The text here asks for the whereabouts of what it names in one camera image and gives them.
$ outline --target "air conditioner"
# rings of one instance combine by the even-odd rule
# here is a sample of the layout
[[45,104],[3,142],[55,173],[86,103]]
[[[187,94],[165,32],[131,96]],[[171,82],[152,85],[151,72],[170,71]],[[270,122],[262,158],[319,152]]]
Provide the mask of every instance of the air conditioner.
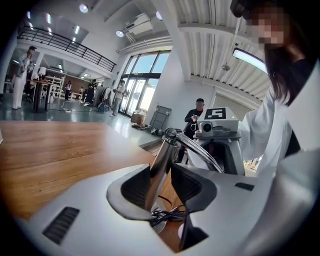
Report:
[[134,18],[134,22],[129,23],[125,27],[130,33],[134,35],[138,35],[142,32],[152,30],[152,24],[150,22],[149,17],[145,14],[142,13],[138,15],[137,17]]

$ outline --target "balcony railing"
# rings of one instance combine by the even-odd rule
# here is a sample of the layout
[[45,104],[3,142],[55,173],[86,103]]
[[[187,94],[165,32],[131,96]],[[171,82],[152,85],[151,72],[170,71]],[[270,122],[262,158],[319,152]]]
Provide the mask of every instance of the balcony railing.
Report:
[[31,40],[33,42],[59,48],[97,64],[98,66],[101,66],[110,72],[112,72],[114,66],[116,65],[111,60],[95,52],[94,50],[83,46],[80,43],[73,42],[69,38],[53,32],[49,33],[41,28],[25,26],[19,33],[18,39]]

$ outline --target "gray floor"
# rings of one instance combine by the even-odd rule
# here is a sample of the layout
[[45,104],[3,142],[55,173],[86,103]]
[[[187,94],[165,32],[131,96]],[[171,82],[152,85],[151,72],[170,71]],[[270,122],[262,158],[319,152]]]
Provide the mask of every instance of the gray floor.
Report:
[[100,113],[96,108],[85,106],[79,101],[55,99],[54,103],[49,104],[48,112],[44,113],[33,113],[32,105],[26,100],[22,101],[21,106],[21,109],[13,110],[12,93],[5,93],[0,105],[0,120],[104,123],[140,147],[145,147],[161,139],[147,131],[132,128],[130,119],[124,115],[118,114],[116,117],[110,117],[111,111]]

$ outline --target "wooden tabletop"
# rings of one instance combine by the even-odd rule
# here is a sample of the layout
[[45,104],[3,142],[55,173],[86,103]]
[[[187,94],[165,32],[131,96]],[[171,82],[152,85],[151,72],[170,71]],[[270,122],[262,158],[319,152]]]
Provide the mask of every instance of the wooden tabletop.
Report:
[[[2,121],[0,128],[1,192],[10,212],[26,220],[78,181],[155,158],[103,123]],[[161,195],[181,204],[169,175]],[[180,225],[167,223],[160,233],[174,252]]]

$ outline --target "window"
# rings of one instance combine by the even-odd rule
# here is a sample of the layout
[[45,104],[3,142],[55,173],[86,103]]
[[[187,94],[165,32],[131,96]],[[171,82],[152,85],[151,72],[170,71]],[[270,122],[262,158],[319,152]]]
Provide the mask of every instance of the window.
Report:
[[137,56],[133,56],[133,58],[130,61],[130,64],[128,65],[128,67],[126,68],[125,74],[130,74],[135,62],[137,60]]
[[156,63],[154,65],[154,68],[152,70],[152,73],[161,73],[162,70],[165,67],[165,64],[167,62],[167,59],[169,57],[169,52],[168,53],[162,53],[159,55],[159,58],[156,60]]
[[133,73],[150,73],[151,67],[157,57],[156,54],[142,54],[138,59]]

